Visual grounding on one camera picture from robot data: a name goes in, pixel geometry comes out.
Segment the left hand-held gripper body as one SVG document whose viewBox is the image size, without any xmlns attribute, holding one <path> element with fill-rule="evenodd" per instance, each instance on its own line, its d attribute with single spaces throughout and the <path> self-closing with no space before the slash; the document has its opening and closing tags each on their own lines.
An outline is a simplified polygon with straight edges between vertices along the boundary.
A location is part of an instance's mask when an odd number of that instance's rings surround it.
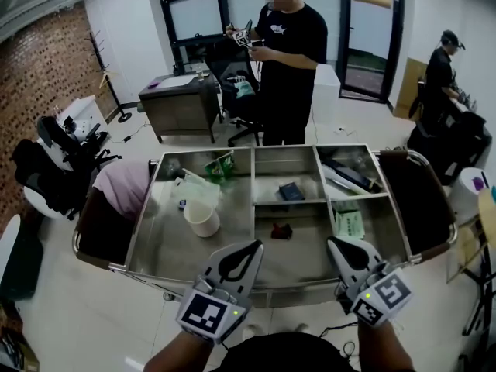
<svg viewBox="0 0 496 372">
<path fill-rule="evenodd" d="M 211 344 L 221 344 L 245 320 L 252 307 L 245 281 L 217 282 L 197 276 L 182 297 L 176 321 L 183 331 Z"/>
</svg>

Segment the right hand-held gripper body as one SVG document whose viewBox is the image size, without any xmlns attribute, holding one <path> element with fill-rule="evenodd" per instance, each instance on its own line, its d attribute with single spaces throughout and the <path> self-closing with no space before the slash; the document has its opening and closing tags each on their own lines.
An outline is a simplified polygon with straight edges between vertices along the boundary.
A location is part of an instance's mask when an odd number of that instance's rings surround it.
<svg viewBox="0 0 496 372">
<path fill-rule="evenodd" d="M 336 300 L 346 314 L 353 313 L 370 327 L 379 327 L 395 317 L 412 296 L 403 270 L 383 261 L 356 282 L 342 283 Z"/>
</svg>

